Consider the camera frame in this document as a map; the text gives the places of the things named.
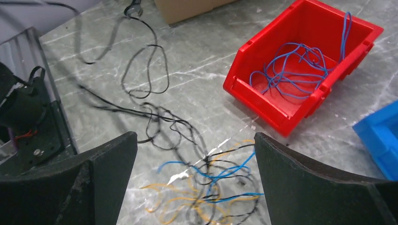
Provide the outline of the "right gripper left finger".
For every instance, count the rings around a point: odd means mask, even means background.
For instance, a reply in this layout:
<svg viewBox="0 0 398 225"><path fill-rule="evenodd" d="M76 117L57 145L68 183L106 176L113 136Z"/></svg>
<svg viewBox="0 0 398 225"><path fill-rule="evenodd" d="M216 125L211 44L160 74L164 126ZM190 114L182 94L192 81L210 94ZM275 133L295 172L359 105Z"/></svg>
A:
<svg viewBox="0 0 398 225"><path fill-rule="evenodd" d="M0 177L3 225L114 225L138 150L137 134L19 175Z"/></svg>

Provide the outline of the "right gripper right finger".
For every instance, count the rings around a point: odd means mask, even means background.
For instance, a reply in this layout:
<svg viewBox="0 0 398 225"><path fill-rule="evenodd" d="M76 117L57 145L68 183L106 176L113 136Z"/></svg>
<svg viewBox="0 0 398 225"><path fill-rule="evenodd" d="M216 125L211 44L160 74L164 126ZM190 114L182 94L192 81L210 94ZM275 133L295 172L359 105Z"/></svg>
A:
<svg viewBox="0 0 398 225"><path fill-rule="evenodd" d="M254 136L260 179L274 225L395 225L398 184L337 169L270 136Z"/></svg>

